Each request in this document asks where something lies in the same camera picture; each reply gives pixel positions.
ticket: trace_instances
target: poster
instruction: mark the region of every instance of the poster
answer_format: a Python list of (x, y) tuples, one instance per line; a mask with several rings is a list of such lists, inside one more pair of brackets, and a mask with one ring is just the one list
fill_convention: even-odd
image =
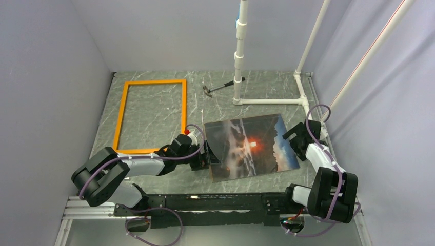
[(213, 182), (299, 168), (280, 114), (204, 124), (210, 149), (220, 160), (210, 166)]

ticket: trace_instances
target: floor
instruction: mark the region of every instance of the floor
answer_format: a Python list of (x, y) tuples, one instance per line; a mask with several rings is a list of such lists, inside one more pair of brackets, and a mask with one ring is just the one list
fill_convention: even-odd
[[(242, 98), (298, 98), (299, 91), (292, 71), (244, 71)], [(232, 103), (233, 88), (213, 92), (213, 98), (203, 93), (202, 86), (214, 88), (233, 80), (233, 71), (144, 71), (118, 72), (112, 81), (100, 121), (92, 154), (112, 146), (116, 120), (125, 81), (186, 78), (187, 123), (202, 126), (205, 122), (281, 113), (287, 129), (305, 119), (297, 105), (243, 105)], [(312, 87), (302, 76), (302, 84), (314, 105)], [(120, 135), (119, 149), (157, 148), (168, 144), (180, 133), (181, 85), (133, 86), (128, 92)], [(311, 186), (315, 171), (308, 161), (300, 162), (297, 170), (212, 183), (209, 171), (192, 172), (181, 165), (165, 176), (138, 176), (137, 183), (146, 193), (228, 193), (282, 192), (291, 183)]]

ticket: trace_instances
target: hammer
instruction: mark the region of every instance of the hammer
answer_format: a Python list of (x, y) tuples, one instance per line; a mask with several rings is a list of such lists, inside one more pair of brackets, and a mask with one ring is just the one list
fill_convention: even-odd
[(217, 91), (217, 90), (219, 90), (219, 89), (222, 89), (222, 88), (227, 87), (227, 86), (232, 86), (232, 85), (234, 85), (234, 81), (233, 81), (233, 80), (230, 81), (230, 82), (228, 82), (228, 83), (225, 83), (223, 86), (219, 86), (219, 87), (214, 88), (214, 89), (207, 89), (207, 86), (203, 86), (203, 90), (204, 90), (204, 93), (205, 93), (207, 96), (209, 96), (209, 97), (213, 97), (213, 96), (210, 94), (211, 92), (213, 92), (213, 91)]

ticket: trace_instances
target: orange frame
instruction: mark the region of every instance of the orange frame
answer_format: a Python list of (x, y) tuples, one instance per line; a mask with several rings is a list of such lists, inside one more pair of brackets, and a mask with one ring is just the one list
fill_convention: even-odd
[(131, 150), (119, 150), (118, 145), (120, 142), (120, 134), (122, 128), (122, 122), (124, 119), (125, 105), (127, 102), (128, 88), (130, 86), (153, 86), (153, 85), (166, 85), (166, 84), (181, 84), (181, 133), (184, 133), (186, 128), (186, 112), (187, 112), (187, 81), (185, 79), (166, 79), (166, 80), (144, 80), (144, 81), (126, 81), (124, 85), (124, 91), (121, 98), (120, 112), (118, 114), (118, 120), (116, 122), (115, 136), (113, 137), (113, 149), (116, 152), (124, 154), (148, 154), (159, 150), (160, 148), (151, 149), (131, 149)]

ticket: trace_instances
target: pvc pipe frame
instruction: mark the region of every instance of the pvc pipe frame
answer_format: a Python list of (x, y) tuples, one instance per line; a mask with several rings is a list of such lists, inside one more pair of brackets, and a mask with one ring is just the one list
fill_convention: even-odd
[(325, 16), (326, 10), (328, 9), (330, 0), (324, 0), (322, 4), (322, 8), (320, 9), (319, 15), (315, 21), (313, 30), (311, 32), (310, 38), (308, 39), (307, 46), (305, 47), (304, 53), (302, 54), (301, 61), (299, 62), (298, 68), (295, 70), (293, 77), (296, 80), (296, 84), (298, 85), (299, 93), (301, 97), (299, 99), (241, 99), (240, 98), (240, 87), (242, 82), (242, 67), (243, 67), (243, 49), (244, 42), (246, 36), (246, 17), (247, 17), (247, 8), (248, 8), (248, 0), (240, 1), (240, 12), (239, 19), (237, 20), (237, 50), (234, 54), (234, 67), (235, 67), (235, 76), (234, 76), (234, 98), (233, 103), (235, 105), (243, 105), (243, 104), (295, 104), (302, 105), (304, 108), (305, 114), (308, 114), (310, 110), (307, 96), (305, 95), (304, 88), (302, 87), (301, 82), (301, 69), (305, 63), (305, 60), (308, 56), (308, 53), (311, 49), (311, 46), (314, 42), (315, 36), (319, 31), (319, 27), (323, 21), (323, 17)]
[[(355, 67), (355, 69), (350, 74), (349, 78), (346, 80), (344, 85), (341, 87), (338, 94), (335, 96), (335, 98), (332, 100), (329, 107), (331, 109), (334, 108), (334, 106), (340, 101), (343, 94), (349, 89), (350, 85), (355, 82), (355, 80), (358, 79), (361, 72), (366, 68), (368, 62), (373, 58), (373, 56), (376, 54), (376, 52), (379, 50), (379, 47), (384, 43), (384, 41), (390, 36), (393, 29), (397, 26), (397, 24), (400, 22), (400, 20), (403, 18), (403, 16), (408, 12), (408, 10), (411, 8), (412, 4), (415, 2), (415, 0), (402, 0), (402, 2), (399, 4), (393, 15), (390, 17), (390, 19), (387, 21), (387, 24), (385, 24), (384, 28), (381, 30), (381, 32), (378, 34), (376, 39), (371, 44), (370, 48), (368, 48), (367, 52), (364, 54), (364, 56), (361, 58), (358, 65)], [(321, 120), (323, 120), (326, 117), (326, 112), (322, 115)]]

